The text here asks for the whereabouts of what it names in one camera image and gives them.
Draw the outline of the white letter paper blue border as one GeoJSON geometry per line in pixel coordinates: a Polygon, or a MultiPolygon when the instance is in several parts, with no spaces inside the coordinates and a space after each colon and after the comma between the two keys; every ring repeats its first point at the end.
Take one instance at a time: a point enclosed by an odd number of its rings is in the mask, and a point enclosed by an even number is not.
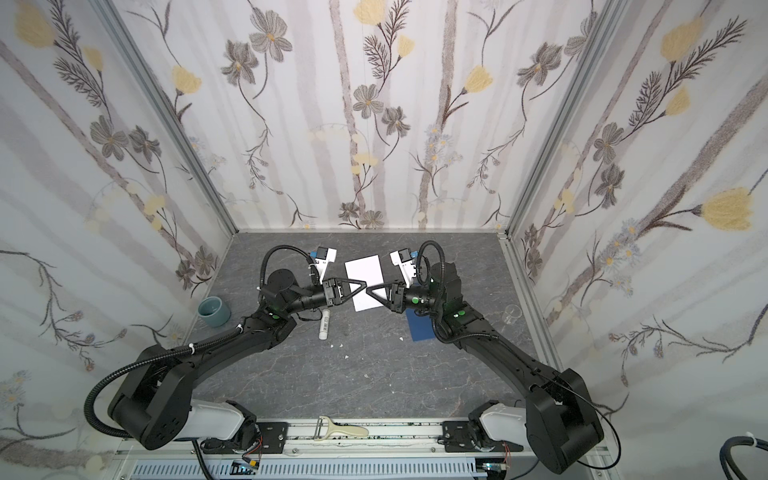
{"type": "Polygon", "coordinates": [[[378,255],[363,257],[345,263],[347,277],[351,280],[364,281],[364,289],[355,294],[353,305],[356,312],[362,312],[380,308],[382,304],[366,292],[367,287],[382,284],[384,282],[381,262],[378,255]]]}

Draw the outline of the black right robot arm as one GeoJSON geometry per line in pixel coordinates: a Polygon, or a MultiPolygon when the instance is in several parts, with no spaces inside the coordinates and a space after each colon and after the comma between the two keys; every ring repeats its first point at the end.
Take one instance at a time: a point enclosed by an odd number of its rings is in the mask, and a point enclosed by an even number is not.
{"type": "Polygon", "coordinates": [[[604,439],[597,407],[583,378],[558,371],[501,335],[464,298],[453,263],[433,265],[427,280],[370,286],[366,293],[392,312],[426,314],[435,337],[479,359],[525,401],[525,438],[551,472],[561,474],[604,439]]]}

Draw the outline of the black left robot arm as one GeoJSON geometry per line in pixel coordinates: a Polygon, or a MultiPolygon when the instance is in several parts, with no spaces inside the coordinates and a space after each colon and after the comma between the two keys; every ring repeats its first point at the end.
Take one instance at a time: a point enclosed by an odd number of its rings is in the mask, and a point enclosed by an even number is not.
{"type": "Polygon", "coordinates": [[[216,439],[235,450],[256,441],[256,417],[235,401],[196,400],[194,390],[213,374],[284,342],[299,313],[342,305],[365,290],[363,280],[330,278],[298,284],[288,269],[272,272],[260,287],[257,310],[230,332],[185,347],[150,347],[122,385],[107,413],[122,437],[155,450],[172,441],[216,439]]]}

